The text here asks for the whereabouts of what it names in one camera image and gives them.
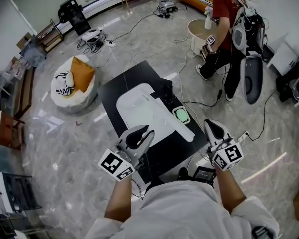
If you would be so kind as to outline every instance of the backpack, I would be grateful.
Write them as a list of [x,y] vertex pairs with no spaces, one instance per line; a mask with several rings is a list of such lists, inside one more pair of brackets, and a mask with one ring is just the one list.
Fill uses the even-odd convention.
[[236,49],[244,55],[257,52],[263,53],[265,25],[263,18],[259,16],[251,4],[237,0],[241,5],[238,10],[235,23],[232,28],[232,41]]

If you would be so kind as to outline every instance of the marble floor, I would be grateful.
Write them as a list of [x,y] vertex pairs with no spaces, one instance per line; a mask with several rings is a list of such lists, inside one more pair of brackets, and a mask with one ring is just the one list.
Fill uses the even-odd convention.
[[[155,11],[158,2],[131,1],[130,12],[118,6],[91,19],[89,24],[92,28],[102,28],[108,38],[113,39],[130,31],[138,20]],[[97,54],[89,53],[87,56],[94,68],[107,61],[96,69],[99,84],[108,82],[129,66],[147,60],[161,77],[173,80],[174,92],[181,99],[178,72],[185,65],[189,45],[174,41],[185,39],[188,23],[197,18],[204,18],[204,15],[190,7],[188,11],[175,13],[173,20],[151,16],[120,38],[116,48],[104,46]],[[99,98],[74,115],[59,111],[50,95],[44,98],[50,91],[57,68],[69,57],[83,54],[83,50],[77,50],[79,39],[74,31],[67,34],[37,68],[32,106],[23,118],[26,122],[23,168],[26,174],[33,176],[34,192],[43,206],[38,211],[39,217],[46,226],[53,227],[49,233],[56,239],[83,238],[95,218],[103,215],[114,185],[114,181],[97,166],[104,151],[118,139]],[[133,58],[135,51],[132,49],[143,53]],[[195,70],[202,59],[190,55],[191,52],[180,73],[184,99],[212,104],[222,77],[215,75],[209,81],[203,81]],[[264,102],[275,89],[275,77],[275,72],[265,67],[263,91],[254,105],[244,101],[238,88],[231,102],[223,95],[213,108],[196,104],[190,104],[190,107],[201,123],[206,118],[218,120],[235,138],[245,131],[255,138],[262,130]],[[291,100],[281,103],[275,93],[267,103],[264,133],[257,141],[246,139],[242,149],[245,159],[232,169],[235,178],[247,196],[256,195],[273,213],[281,227],[281,238],[296,239],[299,222],[295,220],[292,201],[299,189],[299,106],[295,108]],[[171,174],[162,178],[169,180]]]

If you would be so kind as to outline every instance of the red shirt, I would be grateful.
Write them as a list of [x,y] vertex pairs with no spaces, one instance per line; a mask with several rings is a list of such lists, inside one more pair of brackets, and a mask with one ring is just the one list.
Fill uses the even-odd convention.
[[[213,2],[213,18],[229,18],[230,27],[233,27],[237,12],[241,5],[237,0],[214,0]],[[231,50],[231,34],[228,32],[225,40],[220,45],[220,48]]]

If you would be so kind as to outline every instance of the person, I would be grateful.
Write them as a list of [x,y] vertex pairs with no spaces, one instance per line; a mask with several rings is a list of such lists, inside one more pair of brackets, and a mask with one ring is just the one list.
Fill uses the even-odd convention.
[[104,217],[85,239],[276,239],[279,225],[256,197],[246,198],[229,170],[215,166],[222,204],[210,184],[182,178],[150,187],[131,215],[131,177],[116,182]]
[[231,101],[240,81],[240,62],[244,54],[237,50],[232,43],[231,28],[241,5],[237,0],[214,0],[213,18],[219,19],[215,43],[211,46],[213,52],[206,57],[204,65],[198,64],[196,70],[199,75],[208,80],[220,67],[230,64],[227,69],[225,82],[226,99]]

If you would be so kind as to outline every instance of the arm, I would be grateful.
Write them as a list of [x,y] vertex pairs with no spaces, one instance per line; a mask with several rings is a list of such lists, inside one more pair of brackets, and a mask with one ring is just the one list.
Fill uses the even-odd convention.
[[220,44],[225,40],[226,35],[230,29],[230,23],[229,23],[229,18],[226,17],[221,17],[219,19],[219,26],[217,28],[217,33],[216,33],[216,41],[215,43],[211,46],[213,51],[217,51]]
[[127,220],[131,216],[131,194],[132,183],[130,176],[116,182],[104,217],[120,222]]
[[215,165],[215,169],[223,206],[231,213],[235,207],[246,199],[246,196],[229,170],[223,172],[217,165]]

